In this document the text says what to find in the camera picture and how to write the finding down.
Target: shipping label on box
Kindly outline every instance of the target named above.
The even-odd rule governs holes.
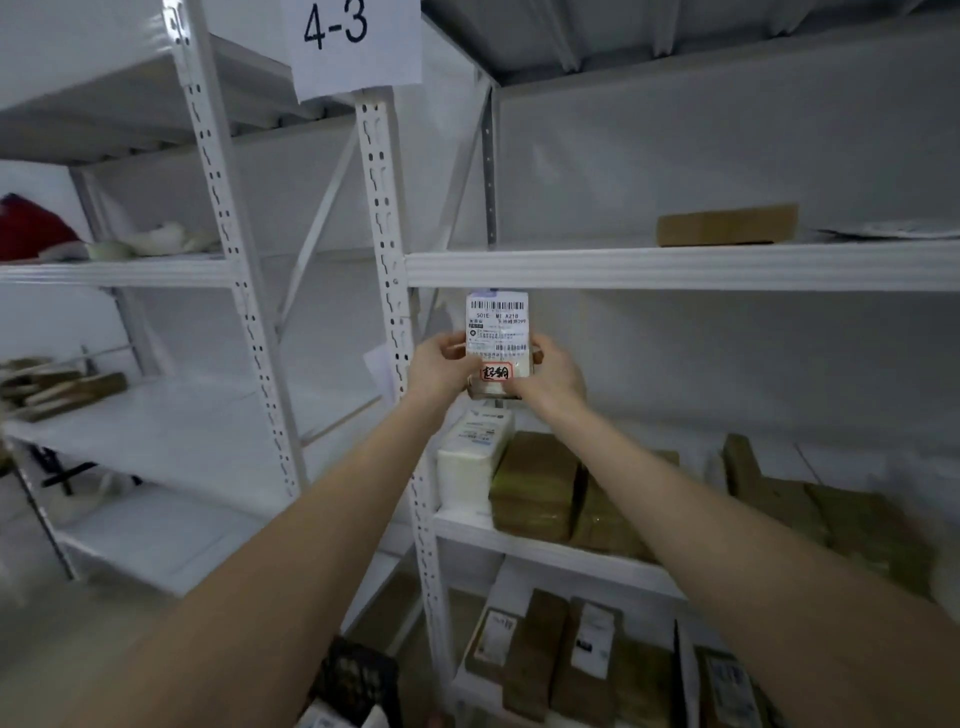
[[[503,397],[503,382],[530,375],[529,299],[524,291],[483,290],[467,296],[467,353],[484,361],[470,393]]]

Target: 4-3 sign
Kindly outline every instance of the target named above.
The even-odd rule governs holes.
[[[301,101],[422,78],[419,0],[281,0]]]

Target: white package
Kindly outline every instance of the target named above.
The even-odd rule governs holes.
[[[509,409],[472,407],[446,434],[437,452],[443,507],[490,513],[490,484],[514,434]]]
[[[531,371],[529,298],[525,291],[486,289],[467,296],[467,353],[484,361],[470,396],[503,398],[503,382]]]

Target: perforated upright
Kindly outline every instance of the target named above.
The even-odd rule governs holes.
[[[246,335],[257,392],[266,411],[287,497],[307,483],[306,466],[286,377],[279,365],[274,321],[264,318],[263,280],[244,203],[223,94],[200,0],[163,0],[177,75],[186,98],[210,202],[227,260],[233,264],[233,302]]]
[[[387,348],[394,360],[394,385],[399,397],[407,389],[407,370],[417,344],[417,295],[407,287],[403,264],[403,200],[394,94],[390,88],[356,94],[357,132],[367,187],[367,207],[373,232],[380,301]],[[440,554],[433,530],[437,510],[434,469],[423,456],[407,486],[420,589],[434,669],[439,673],[444,702],[453,709],[451,685],[455,674],[450,609],[440,574]]]

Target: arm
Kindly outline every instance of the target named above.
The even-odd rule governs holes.
[[[791,725],[960,725],[960,629],[641,448],[586,404],[576,364],[510,386],[590,469]]]
[[[427,440],[479,370],[464,337],[424,342],[407,395],[367,440],[193,590],[67,725],[294,725]]]

